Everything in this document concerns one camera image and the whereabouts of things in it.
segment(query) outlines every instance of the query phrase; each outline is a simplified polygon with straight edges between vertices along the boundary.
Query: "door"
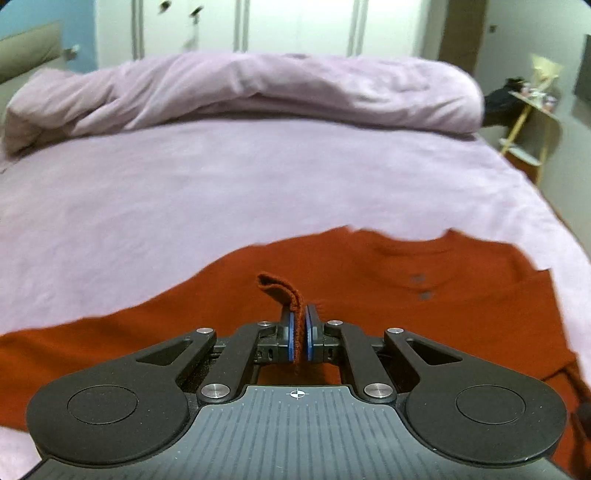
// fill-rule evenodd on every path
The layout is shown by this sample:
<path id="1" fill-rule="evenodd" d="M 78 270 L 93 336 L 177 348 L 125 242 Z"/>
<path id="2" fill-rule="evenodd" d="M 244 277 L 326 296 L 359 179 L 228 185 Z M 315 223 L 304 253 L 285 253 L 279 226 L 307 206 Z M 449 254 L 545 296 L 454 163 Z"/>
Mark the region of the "door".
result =
<path id="1" fill-rule="evenodd" d="M 486 18 L 487 0 L 449 0 L 439 60 L 474 73 Z"/>
<path id="2" fill-rule="evenodd" d="M 347 55 L 355 0 L 251 0 L 248 51 Z"/>

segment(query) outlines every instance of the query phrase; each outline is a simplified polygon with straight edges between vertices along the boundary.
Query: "wall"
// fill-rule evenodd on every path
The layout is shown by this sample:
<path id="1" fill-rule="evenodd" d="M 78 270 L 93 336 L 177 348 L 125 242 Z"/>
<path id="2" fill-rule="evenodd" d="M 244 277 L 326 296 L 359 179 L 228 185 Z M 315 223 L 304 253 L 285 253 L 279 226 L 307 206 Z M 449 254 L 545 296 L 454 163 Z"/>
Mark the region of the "wall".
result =
<path id="1" fill-rule="evenodd" d="M 507 77 L 531 77 L 530 53 L 561 63 L 561 101 L 556 115 L 562 138 L 545 168 L 541 191 L 591 252 L 591 108 L 572 94 L 591 34 L 591 7 L 583 0 L 493 0 L 475 77 L 484 93 L 503 86 Z"/>
<path id="2" fill-rule="evenodd" d="M 430 2 L 423 52 L 421 53 L 421 57 L 424 59 L 437 60 L 439 58 L 439 47 L 441 47 L 447 18 L 447 4 L 448 0 L 431 0 Z"/>
<path id="3" fill-rule="evenodd" d="M 96 55 L 99 68 L 113 67 L 134 57 L 131 3 L 132 0 L 96 0 Z"/>
<path id="4" fill-rule="evenodd" d="M 94 0 L 11 0 L 0 10 L 0 38 L 56 20 L 62 23 L 63 48 L 80 46 L 69 67 L 77 72 L 94 70 Z"/>

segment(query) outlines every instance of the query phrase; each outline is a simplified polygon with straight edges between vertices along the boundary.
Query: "wardrobe door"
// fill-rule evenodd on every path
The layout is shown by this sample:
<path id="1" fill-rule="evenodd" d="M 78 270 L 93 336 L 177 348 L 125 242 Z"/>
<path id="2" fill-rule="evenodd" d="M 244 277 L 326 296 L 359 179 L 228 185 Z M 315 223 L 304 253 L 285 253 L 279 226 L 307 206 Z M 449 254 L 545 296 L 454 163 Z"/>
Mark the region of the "wardrobe door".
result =
<path id="1" fill-rule="evenodd" d="M 429 4 L 429 0 L 365 0 L 364 35 L 355 53 L 385 58 L 420 55 Z"/>
<path id="2" fill-rule="evenodd" d="M 347 55 L 355 0 L 251 0 L 248 51 Z"/>
<path id="3" fill-rule="evenodd" d="M 160 56 L 193 49 L 190 0 L 144 0 L 144 56 Z"/>
<path id="4" fill-rule="evenodd" d="M 195 50 L 234 51 L 240 49 L 240 0 L 190 0 Z"/>

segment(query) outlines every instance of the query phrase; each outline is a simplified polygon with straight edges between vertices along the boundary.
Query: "metal screw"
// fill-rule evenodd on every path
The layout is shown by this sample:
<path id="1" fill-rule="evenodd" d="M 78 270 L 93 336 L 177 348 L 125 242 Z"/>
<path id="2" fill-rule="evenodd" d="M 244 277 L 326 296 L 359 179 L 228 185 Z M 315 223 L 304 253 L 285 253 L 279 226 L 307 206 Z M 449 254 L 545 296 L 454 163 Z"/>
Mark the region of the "metal screw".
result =
<path id="1" fill-rule="evenodd" d="M 201 389 L 201 395 L 207 398 L 223 398 L 230 393 L 230 388 L 222 383 L 210 383 Z"/>
<path id="2" fill-rule="evenodd" d="M 392 387 L 385 383 L 370 383 L 363 391 L 368 397 L 372 398 L 386 398 L 394 392 Z"/>

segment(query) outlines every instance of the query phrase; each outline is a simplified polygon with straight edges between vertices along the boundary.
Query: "circular pad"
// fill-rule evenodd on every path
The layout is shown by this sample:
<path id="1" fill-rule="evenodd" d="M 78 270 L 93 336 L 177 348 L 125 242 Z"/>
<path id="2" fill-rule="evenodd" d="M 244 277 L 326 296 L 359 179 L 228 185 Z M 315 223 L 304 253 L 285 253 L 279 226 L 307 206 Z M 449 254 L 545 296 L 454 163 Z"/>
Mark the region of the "circular pad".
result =
<path id="1" fill-rule="evenodd" d="M 68 411 L 91 425 L 107 425 L 129 417 L 138 406 L 135 394 L 115 385 L 97 385 L 78 392 L 68 402 Z"/>
<path id="2" fill-rule="evenodd" d="M 469 419 L 487 425 L 510 423 L 525 412 L 525 402 L 517 393 L 494 385 L 465 389 L 457 396 L 456 405 Z"/>

